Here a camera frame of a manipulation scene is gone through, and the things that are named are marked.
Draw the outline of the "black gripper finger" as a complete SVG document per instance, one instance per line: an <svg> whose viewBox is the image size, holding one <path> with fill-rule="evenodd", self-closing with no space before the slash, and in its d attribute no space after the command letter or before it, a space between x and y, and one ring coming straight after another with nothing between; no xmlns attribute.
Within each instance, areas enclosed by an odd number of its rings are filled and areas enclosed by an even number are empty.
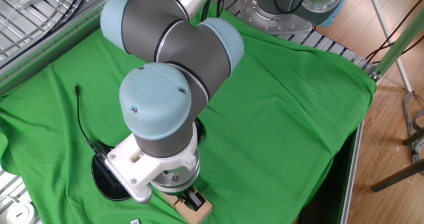
<svg viewBox="0 0 424 224"><path fill-rule="evenodd" d="M190 209L197 211L205 203L205 198L193 187L183 191L183 203Z"/></svg>

